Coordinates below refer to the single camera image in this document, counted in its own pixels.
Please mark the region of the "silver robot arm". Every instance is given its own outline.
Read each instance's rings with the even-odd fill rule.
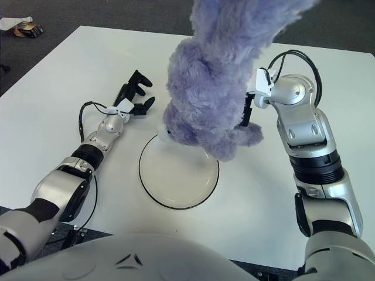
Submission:
[[[309,237],[296,280],[372,280],[375,255],[360,239],[362,215],[328,119],[314,105],[314,84],[299,74],[273,83],[274,73],[257,70],[254,102],[276,109],[278,132],[294,169],[297,221]]]
[[[129,83],[122,86],[114,106],[105,109],[108,115],[98,129],[40,181],[32,194],[31,204],[0,216],[0,275],[31,261],[58,222],[69,222],[78,216],[95,171],[122,134],[129,114],[146,115],[155,101],[152,97],[144,104],[131,102],[136,92],[145,95],[138,83],[152,86],[136,71]]]

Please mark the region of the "gray carpet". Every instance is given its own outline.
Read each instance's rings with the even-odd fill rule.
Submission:
[[[0,34],[0,62],[11,71],[0,70],[0,96],[51,52],[80,25],[191,35],[189,22],[193,0],[1,0],[0,16],[32,16],[45,34],[37,39]],[[307,11],[276,38],[277,43],[345,49],[375,54],[375,1],[324,0]],[[0,207],[0,214],[5,209]],[[71,226],[60,224],[51,238],[64,237]],[[107,234],[89,231],[85,241]],[[45,246],[39,257],[58,251],[62,242]],[[296,273],[236,262],[261,280],[260,272],[292,280]]]

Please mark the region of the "fur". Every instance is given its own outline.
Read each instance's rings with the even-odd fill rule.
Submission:
[[[173,140],[201,146],[221,161],[237,146],[263,139],[261,127],[241,127],[253,61],[277,32],[316,0],[195,0],[194,36],[171,56],[164,123]]]

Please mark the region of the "black cable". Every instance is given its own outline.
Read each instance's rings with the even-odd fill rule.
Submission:
[[[314,77],[315,77],[315,81],[316,81],[316,97],[315,97],[315,102],[314,102],[314,106],[315,107],[318,107],[320,101],[321,101],[321,98],[322,98],[322,93],[323,93],[323,85],[322,85],[322,79],[321,79],[321,76],[319,74],[319,71],[318,69],[316,68],[316,66],[314,65],[314,63],[312,62],[312,60],[303,52],[299,51],[299,50],[288,50],[286,52],[283,52],[281,54],[278,54],[271,62],[270,62],[270,65],[268,66],[268,69],[271,68],[274,63],[280,58],[282,57],[282,60],[281,60],[281,64],[280,64],[280,68],[279,68],[279,71],[278,71],[278,74],[276,76],[276,79],[274,81],[274,83],[277,82],[277,80],[279,79],[279,76],[280,76],[280,73],[281,73],[281,70],[282,70],[282,67],[284,65],[284,60],[285,60],[285,57],[288,55],[288,54],[293,54],[294,56],[298,56],[300,57],[302,60],[304,60],[311,68],[313,74],[314,74]]]
[[[82,115],[83,115],[83,111],[85,109],[85,107],[89,106],[93,104],[95,106],[95,108],[102,114],[105,114],[105,115],[117,115],[118,113],[105,113],[104,111],[100,110],[98,108],[98,106],[100,107],[103,107],[104,109],[106,109],[107,107],[103,104],[100,104],[98,102],[93,102],[93,101],[88,101],[88,102],[85,102],[81,109],[80,109],[80,113],[79,113],[79,116],[78,116],[78,130],[79,130],[79,133],[80,133],[80,137],[81,137],[81,142],[84,141],[84,133],[83,133],[83,125],[82,125]]]

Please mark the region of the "table surface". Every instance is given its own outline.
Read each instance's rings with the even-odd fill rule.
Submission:
[[[81,105],[89,100],[111,105],[134,70],[154,86],[156,102],[144,119],[132,119],[98,171],[98,204],[89,228],[112,234],[179,235],[207,245],[229,259],[296,269],[304,262],[306,238],[294,210],[293,170],[276,129],[273,108],[254,108],[251,119],[264,140],[240,148],[220,163],[214,193],[189,210],[158,205],[141,186],[138,160],[155,134],[169,101],[165,84],[169,56],[186,36],[81,26],[0,98],[0,205],[29,204],[33,189],[78,147]],[[370,54],[272,44],[255,62],[267,66],[288,49],[310,56],[321,72],[319,105],[330,120],[344,167],[349,171],[364,218],[363,239],[375,249],[373,149],[375,94],[370,84],[375,58]],[[313,78],[303,61],[287,57],[283,73]],[[144,101],[137,98],[134,102]],[[84,114],[86,134],[103,116]],[[79,217],[84,222],[94,201],[94,186]]]

